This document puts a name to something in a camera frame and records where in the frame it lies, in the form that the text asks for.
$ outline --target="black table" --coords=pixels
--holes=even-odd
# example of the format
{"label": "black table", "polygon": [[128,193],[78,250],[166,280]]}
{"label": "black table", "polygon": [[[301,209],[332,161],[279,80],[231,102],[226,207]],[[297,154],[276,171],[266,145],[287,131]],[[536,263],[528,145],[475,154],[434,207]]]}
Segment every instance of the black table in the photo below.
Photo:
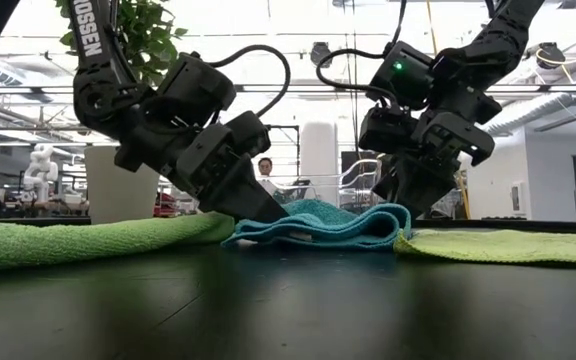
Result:
{"label": "black table", "polygon": [[203,247],[2,272],[0,359],[576,359],[576,269]]}

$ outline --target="person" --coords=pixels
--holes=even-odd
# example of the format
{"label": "person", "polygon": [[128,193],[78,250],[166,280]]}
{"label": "person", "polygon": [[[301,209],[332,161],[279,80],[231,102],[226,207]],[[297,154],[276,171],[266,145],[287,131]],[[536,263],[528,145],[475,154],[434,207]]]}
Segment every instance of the person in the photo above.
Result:
{"label": "person", "polygon": [[274,195],[277,191],[277,187],[273,184],[267,177],[270,176],[272,172],[272,160],[270,158],[261,158],[257,162],[257,167],[259,168],[259,174],[261,174],[261,179],[259,179],[259,184],[270,194]]}
{"label": "person", "polygon": [[259,173],[262,176],[270,176],[270,173],[272,172],[272,160],[270,160],[270,158],[261,158],[257,163],[257,166],[259,167]]}

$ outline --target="folded blue towel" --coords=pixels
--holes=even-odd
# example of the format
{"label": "folded blue towel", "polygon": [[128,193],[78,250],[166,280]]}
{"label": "folded blue towel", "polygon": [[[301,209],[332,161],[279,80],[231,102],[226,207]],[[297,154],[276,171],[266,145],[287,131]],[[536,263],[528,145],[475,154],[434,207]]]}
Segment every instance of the folded blue towel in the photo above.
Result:
{"label": "folded blue towel", "polygon": [[411,217],[408,210],[396,204],[377,205],[361,215],[319,200],[298,200],[284,205],[290,216],[264,224],[243,220],[235,233],[221,243],[236,247],[246,239],[260,245],[277,242],[296,245],[392,251],[398,237],[411,237]]}

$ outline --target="black cable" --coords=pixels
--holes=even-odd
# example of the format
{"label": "black cable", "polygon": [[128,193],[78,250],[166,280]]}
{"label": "black cable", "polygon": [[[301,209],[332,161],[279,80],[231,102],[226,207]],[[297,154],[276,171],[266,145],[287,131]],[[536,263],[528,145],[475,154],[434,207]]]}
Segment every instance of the black cable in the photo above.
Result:
{"label": "black cable", "polygon": [[268,45],[250,45],[250,46],[246,46],[245,48],[237,51],[236,53],[230,55],[229,57],[220,60],[220,61],[216,61],[216,62],[209,62],[207,63],[208,65],[214,67],[214,68],[220,68],[223,66],[226,66],[230,63],[232,63],[233,61],[239,59],[242,55],[247,54],[251,51],[266,51],[269,52],[273,55],[275,55],[277,58],[279,58],[279,60],[281,61],[281,64],[284,66],[284,85],[281,87],[281,90],[279,91],[279,93],[277,94],[277,96],[275,96],[274,99],[272,99],[268,105],[264,106],[261,110],[257,111],[256,115],[258,117],[262,117],[266,112],[268,112],[268,110],[272,109],[273,106],[275,106],[279,100],[281,100],[284,95],[286,95],[286,92],[288,91],[288,87],[290,86],[290,64],[288,64],[288,59],[286,59],[286,57],[284,56],[284,54],[282,54],[279,50],[275,49],[274,47],[268,46]]}
{"label": "black cable", "polygon": [[212,114],[212,119],[210,119],[210,122],[208,123],[209,125],[213,125],[216,124],[217,121],[219,120],[219,114],[221,113],[221,110],[217,110]]}
{"label": "black cable", "polygon": [[388,90],[384,90],[384,89],[378,88],[376,86],[370,86],[370,85],[342,84],[342,83],[327,79],[321,73],[321,67],[323,64],[325,64],[326,62],[330,61],[331,59],[333,59],[337,56],[346,55],[346,54],[354,54],[354,55],[365,57],[368,59],[383,59],[383,56],[381,54],[378,54],[378,55],[377,54],[371,54],[371,53],[367,53],[365,51],[361,51],[361,50],[357,50],[357,49],[335,50],[335,51],[331,52],[330,54],[324,56],[321,59],[321,61],[319,61],[319,64],[317,64],[317,68],[315,69],[315,72],[317,74],[317,78],[319,79],[319,81],[321,81],[322,83],[324,83],[328,86],[333,86],[333,87],[338,88],[338,89],[378,92],[378,93],[381,93],[384,97],[388,98],[390,100],[391,104],[397,103],[397,98],[395,98],[395,95]]}
{"label": "black cable", "polygon": [[119,0],[110,0],[110,26],[113,30],[117,28],[117,13],[119,11]]}
{"label": "black cable", "polygon": [[[344,17],[346,15],[346,3],[343,2],[342,3],[342,8],[343,8],[343,12],[344,12]],[[355,16],[355,1],[352,0],[352,15],[353,17]],[[357,49],[357,33],[353,27],[353,33],[354,33],[354,44],[353,44],[353,49]],[[350,49],[350,46],[348,45],[348,34],[344,35],[344,40],[345,40],[345,45],[346,45],[346,49]],[[353,54],[354,55],[354,74],[351,75],[351,70],[350,70],[350,54],[346,54],[346,68],[348,69],[348,83],[351,85],[358,85],[357,83],[357,54]],[[351,105],[351,111],[352,111],[352,133],[353,133],[353,142],[354,142],[354,150],[355,150],[355,156],[357,157],[357,160],[360,160],[361,157],[359,156],[359,134],[357,132],[357,127],[359,126],[359,115],[358,115],[358,111],[357,111],[357,107],[359,106],[358,102],[359,102],[359,96],[357,94],[357,92],[351,92],[350,93],[350,105]]]}
{"label": "black cable", "polygon": [[399,3],[399,21],[397,22],[397,29],[395,30],[395,35],[392,37],[391,41],[392,46],[394,46],[395,43],[399,41],[399,35],[401,35],[401,26],[404,23],[404,15],[406,14],[406,3],[408,3],[407,0],[401,0],[401,2]]}
{"label": "black cable", "polygon": [[488,9],[488,17],[493,18],[495,17],[495,4],[493,0],[485,0],[486,1],[486,9]]}

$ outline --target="green towel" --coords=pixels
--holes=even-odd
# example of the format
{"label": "green towel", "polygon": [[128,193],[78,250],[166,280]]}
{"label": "green towel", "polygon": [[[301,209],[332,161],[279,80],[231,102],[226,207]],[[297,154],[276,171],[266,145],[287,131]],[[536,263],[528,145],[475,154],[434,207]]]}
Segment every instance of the green towel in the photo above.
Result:
{"label": "green towel", "polygon": [[576,234],[419,230],[410,240],[400,234],[394,249],[458,261],[576,263]]}
{"label": "green towel", "polygon": [[235,229],[217,213],[91,226],[0,224],[0,270],[128,255],[175,243],[218,243]]}

